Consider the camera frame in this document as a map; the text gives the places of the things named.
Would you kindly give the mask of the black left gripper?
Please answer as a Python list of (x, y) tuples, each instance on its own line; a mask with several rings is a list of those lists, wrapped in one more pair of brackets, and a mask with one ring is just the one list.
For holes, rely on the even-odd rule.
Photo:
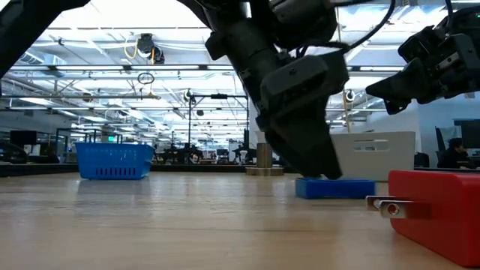
[(350, 78), (343, 55), (273, 53), (258, 63), (258, 77), (258, 126), (273, 150), (303, 176), (339, 179), (326, 107)]

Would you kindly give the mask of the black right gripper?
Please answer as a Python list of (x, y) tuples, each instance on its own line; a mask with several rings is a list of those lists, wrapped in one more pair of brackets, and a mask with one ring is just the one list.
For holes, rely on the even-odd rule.
[(480, 52), (467, 34), (429, 25), (397, 51), (406, 62), (403, 70), (366, 88), (369, 95), (384, 99), (389, 115), (404, 111), (412, 99), (427, 104), (480, 90)]

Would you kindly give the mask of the blue box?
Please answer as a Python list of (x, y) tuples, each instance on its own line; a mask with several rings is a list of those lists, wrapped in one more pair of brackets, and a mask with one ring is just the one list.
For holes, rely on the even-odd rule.
[(297, 178), (295, 195), (306, 200), (364, 199), (376, 193), (376, 182), (371, 180)]

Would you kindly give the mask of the red charger with prongs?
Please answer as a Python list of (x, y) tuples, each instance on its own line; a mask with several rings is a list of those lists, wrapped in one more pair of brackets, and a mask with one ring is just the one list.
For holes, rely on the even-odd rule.
[(480, 268), (480, 173), (392, 170), (367, 207), (393, 230), (463, 267)]

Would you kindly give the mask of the bulb lamp on wooden base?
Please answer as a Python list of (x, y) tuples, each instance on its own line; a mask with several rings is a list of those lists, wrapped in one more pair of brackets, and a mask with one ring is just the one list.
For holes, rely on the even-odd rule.
[(259, 142), (256, 145), (256, 166), (246, 168), (247, 176), (282, 176), (284, 169), (273, 167), (272, 148), (266, 142)]

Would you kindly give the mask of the white plastic bin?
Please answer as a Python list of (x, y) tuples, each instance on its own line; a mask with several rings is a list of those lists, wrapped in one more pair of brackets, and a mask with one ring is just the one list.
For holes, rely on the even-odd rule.
[(412, 170), (413, 131), (335, 133), (331, 136), (345, 179), (388, 180), (392, 170)]

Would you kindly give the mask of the person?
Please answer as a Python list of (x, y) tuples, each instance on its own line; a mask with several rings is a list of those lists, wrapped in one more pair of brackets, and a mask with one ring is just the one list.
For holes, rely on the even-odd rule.
[(437, 163), (438, 168), (443, 169), (475, 169), (476, 166), (469, 158), (461, 138), (452, 138), (448, 142), (448, 148), (442, 151)]

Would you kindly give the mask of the blue plastic basket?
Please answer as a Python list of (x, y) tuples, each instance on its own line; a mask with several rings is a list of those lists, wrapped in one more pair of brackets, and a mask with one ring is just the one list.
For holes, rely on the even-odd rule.
[(139, 180), (149, 174), (155, 150), (150, 145), (78, 142), (76, 152), (83, 179)]

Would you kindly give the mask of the small dark distant monitor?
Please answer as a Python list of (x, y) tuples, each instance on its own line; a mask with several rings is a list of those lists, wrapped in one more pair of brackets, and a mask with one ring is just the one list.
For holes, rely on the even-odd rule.
[(11, 130), (10, 143), (15, 146), (35, 145), (37, 143), (38, 132), (35, 130)]

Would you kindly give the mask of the tall black distant rig frame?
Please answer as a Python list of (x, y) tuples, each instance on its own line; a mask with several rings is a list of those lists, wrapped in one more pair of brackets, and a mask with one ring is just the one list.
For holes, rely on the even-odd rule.
[(249, 99), (246, 94), (194, 94), (196, 103), (187, 102), (187, 143), (200, 140), (228, 144), (245, 141), (249, 130)]

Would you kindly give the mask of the low black distant rig frame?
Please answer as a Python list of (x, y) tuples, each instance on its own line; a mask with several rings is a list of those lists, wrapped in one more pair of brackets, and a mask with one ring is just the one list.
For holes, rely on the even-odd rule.
[(57, 128), (54, 152), (61, 164), (77, 163), (76, 143), (122, 143), (119, 132), (100, 128)]

